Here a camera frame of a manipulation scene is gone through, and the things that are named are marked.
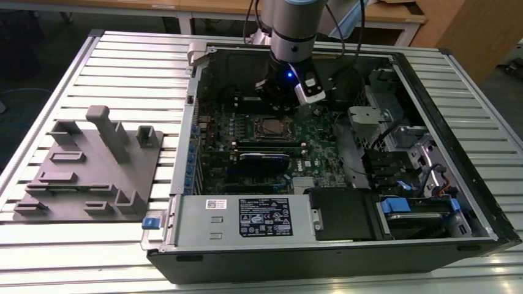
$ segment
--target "desk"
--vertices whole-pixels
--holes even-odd
[[[180,136],[176,112],[187,95],[187,48],[195,41],[243,42],[242,38],[132,32],[104,32],[101,37],[88,37],[0,176],[0,222],[5,222],[0,225],[0,292],[519,293],[523,245],[510,252],[462,260],[424,274],[172,285],[146,258],[139,223],[9,224],[15,202],[24,196],[24,183],[37,174],[53,144],[47,135],[53,121],[83,119],[91,104],[118,108],[111,116],[123,121],[127,130],[147,124],[168,135],[163,140],[148,209],[160,211],[168,207]],[[340,48],[339,43],[318,42],[315,46]],[[404,54],[500,208],[523,236],[522,142],[454,57],[444,56],[436,49],[368,45],[362,49]],[[174,86],[154,85],[151,79]],[[85,121],[80,124],[81,127],[89,125]],[[152,243],[162,240],[162,231],[154,232],[148,236]]]
[[[178,17],[184,35],[194,34],[194,18],[244,20],[248,5],[250,0],[0,0],[0,8],[5,9]],[[398,4],[379,2],[367,7],[366,13],[366,27],[402,31],[395,45],[403,47],[427,22],[424,15],[411,14]]]

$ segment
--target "circuit board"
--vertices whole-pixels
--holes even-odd
[[[344,171],[332,125],[338,113],[300,107],[292,116],[247,115],[204,105],[200,112],[202,171],[206,195],[292,194],[292,178],[314,178],[314,186],[344,187]],[[288,158],[276,173],[234,172],[244,154]]]

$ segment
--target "wooden table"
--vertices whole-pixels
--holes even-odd
[[[0,8],[57,12],[178,17],[182,34],[194,34],[192,19],[244,20],[250,0],[0,0]],[[402,4],[367,7],[366,27],[400,30],[396,46],[408,46],[424,15],[414,15]]]

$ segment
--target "floor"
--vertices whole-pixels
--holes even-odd
[[[37,23],[43,31],[43,40],[35,44],[35,56],[41,66],[40,74],[27,81],[0,79],[0,92],[17,88],[43,88],[53,90],[67,67],[73,60],[77,50],[91,29],[136,32],[179,32],[178,21],[160,17],[136,17],[123,15],[73,14],[73,23],[67,25],[59,13],[41,12]],[[195,32],[202,35],[242,37],[243,21],[216,20],[195,22]],[[256,27],[248,23],[247,33],[255,32]],[[496,69],[482,85],[487,97],[512,125],[519,136],[523,135],[523,115],[520,109],[523,100],[523,81],[507,76]],[[24,135],[39,115],[47,101],[44,92],[11,92],[0,97],[7,111],[0,114],[0,171],[15,152]]]

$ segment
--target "barcode sticker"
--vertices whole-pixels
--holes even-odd
[[[227,209],[226,199],[207,199],[206,209]]]

